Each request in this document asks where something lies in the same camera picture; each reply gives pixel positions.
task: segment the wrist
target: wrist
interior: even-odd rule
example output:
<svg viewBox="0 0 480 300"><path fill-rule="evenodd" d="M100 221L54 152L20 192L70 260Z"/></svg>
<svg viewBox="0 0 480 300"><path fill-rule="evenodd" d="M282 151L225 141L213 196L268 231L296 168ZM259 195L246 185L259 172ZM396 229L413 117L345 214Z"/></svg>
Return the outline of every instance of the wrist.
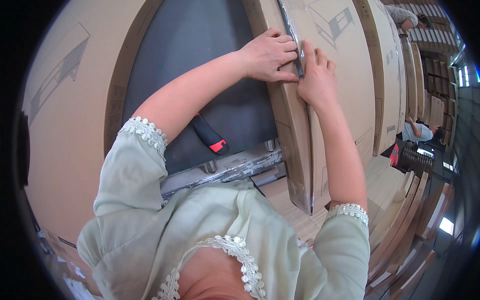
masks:
<svg viewBox="0 0 480 300"><path fill-rule="evenodd" d="M312 107L319 117L325 114L330 114L332 111L342 110L339 103L333 99L329 101L320 101L320 103L312 105Z"/></svg>
<svg viewBox="0 0 480 300"><path fill-rule="evenodd" d="M247 62L243 57L243 53L241 49L234 52L230 52L225 56L228 57L228 60L232 63L232 67L236 70L236 73L238 73L238 75L241 78L249 77Z"/></svg>

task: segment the black conveyor belt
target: black conveyor belt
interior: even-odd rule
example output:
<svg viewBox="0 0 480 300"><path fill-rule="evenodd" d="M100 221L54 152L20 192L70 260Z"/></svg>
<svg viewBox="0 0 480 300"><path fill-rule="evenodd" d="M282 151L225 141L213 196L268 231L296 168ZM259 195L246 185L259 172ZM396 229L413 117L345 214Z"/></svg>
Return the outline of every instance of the black conveyor belt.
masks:
<svg viewBox="0 0 480 300"><path fill-rule="evenodd" d="M241 0L164 0L135 59L122 122L171 80L240 49L252 39ZM200 113L229 144L227 155L277 137L264 82L243 79L217 96ZM200 142L191 126L187 126L169 144L165 158L169 174L174 174L218 156Z"/></svg>

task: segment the lace trim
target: lace trim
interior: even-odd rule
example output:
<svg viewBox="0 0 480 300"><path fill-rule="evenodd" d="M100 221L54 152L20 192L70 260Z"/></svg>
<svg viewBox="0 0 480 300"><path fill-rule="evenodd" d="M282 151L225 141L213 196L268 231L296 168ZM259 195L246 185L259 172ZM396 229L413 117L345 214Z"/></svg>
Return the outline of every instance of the lace trim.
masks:
<svg viewBox="0 0 480 300"><path fill-rule="evenodd" d="M163 157L168 145L167 136L162 134L162 131L157 129L154 123L149 123L148 119L142 119L142 117L131 118L123 125L119 133L122 131L141 135L142 140L148 141L148 144Z"/></svg>
<svg viewBox="0 0 480 300"><path fill-rule="evenodd" d="M330 210L327 214L328 220L329 218L336 216L336 215L350 215L359 217L360 220L368 226L368 216L367 213L363 210L363 208L358 204L340 204L336 205L332 210Z"/></svg>
<svg viewBox="0 0 480 300"><path fill-rule="evenodd" d="M167 275L166 282L160 286L161 291L157 293L158 297L153 297L152 300L179 300L180 295L178 294L179 285L177 283L180 278L180 269L183 265L183 260L193 250L202 248L202 247L212 247L216 249L223 249L225 253L229 255L236 256L237 260L242 263L241 271L243 276L241 280L245 282L243 286L245 291L250 292L252 297L257 299L264 299L265 291L262 288L265 286L265 283L261 281L262 273L258 272L258 266L254 264L255 261L253 256L250 256L250 251L245 248L245 239L241 237L231 236L215 236L214 238L209 238L200 242L197 242L193 248L185 252L182 256L180 262L176 268L173 268L170 275Z"/></svg>

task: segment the dark hair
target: dark hair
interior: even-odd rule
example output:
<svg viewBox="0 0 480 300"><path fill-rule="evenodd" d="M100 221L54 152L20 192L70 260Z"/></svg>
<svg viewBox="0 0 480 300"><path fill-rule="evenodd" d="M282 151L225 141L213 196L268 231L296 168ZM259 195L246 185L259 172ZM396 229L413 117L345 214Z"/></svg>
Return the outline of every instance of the dark hair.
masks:
<svg viewBox="0 0 480 300"><path fill-rule="evenodd" d="M427 16L424 13L419 13L418 15L419 21L422 23L425 23L427 25L428 29L433 29L433 25L430 22L430 20L427 18Z"/></svg>
<svg viewBox="0 0 480 300"><path fill-rule="evenodd" d="M437 132L433 135L433 139L440 141L445 136L445 130L442 126L438 127Z"/></svg>

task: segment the red utility knife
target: red utility knife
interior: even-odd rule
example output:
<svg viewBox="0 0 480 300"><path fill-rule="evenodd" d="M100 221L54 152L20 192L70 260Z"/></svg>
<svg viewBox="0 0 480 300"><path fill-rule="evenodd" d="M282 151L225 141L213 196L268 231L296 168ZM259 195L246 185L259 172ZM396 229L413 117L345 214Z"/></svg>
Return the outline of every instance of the red utility knife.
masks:
<svg viewBox="0 0 480 300"><path fill-rule="evenodd" d="M197 113L195 117L193 117L190 124L202 143L210 148L213 153L225 154L228 151L229 147L227 142L210 127L200 113Z"/></svg>

